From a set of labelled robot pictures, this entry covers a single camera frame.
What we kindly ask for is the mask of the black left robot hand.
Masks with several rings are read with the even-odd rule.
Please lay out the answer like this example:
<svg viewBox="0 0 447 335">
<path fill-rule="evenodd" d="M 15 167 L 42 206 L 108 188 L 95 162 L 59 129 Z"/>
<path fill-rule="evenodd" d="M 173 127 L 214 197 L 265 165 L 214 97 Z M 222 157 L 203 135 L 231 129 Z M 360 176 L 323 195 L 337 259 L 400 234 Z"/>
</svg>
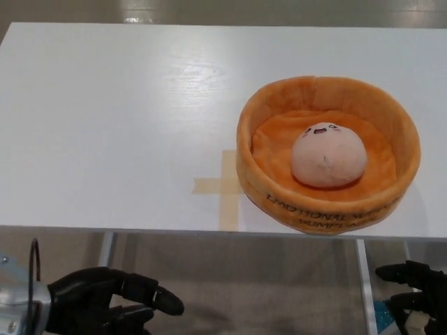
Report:
<svg viewBox="0 0 447 335">
<path fill-rule="evenodd" d="M 153 278 L 108 267 L 75 271 L 48 290 L 45 330 L 53 334 L 148 334 L 155 311 L 184 313 L 184 303 Z"/>
</svg>

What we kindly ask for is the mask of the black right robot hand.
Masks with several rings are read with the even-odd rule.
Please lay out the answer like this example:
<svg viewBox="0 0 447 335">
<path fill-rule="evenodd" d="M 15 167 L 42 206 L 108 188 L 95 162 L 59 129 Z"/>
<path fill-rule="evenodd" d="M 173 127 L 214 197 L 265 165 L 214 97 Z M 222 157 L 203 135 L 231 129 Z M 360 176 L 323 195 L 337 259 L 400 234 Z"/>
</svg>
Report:
<svg viewBox="0 0 447 335">
<path fill-rule="evenodd" d="M 376 275 L 388 282 L 406 284 L 415 292 L 399 293 L 385 300 L 401 334 L 446 333 L 446 274 L 429 265 L 407 260 L 384 265 Z"/>
</svg>

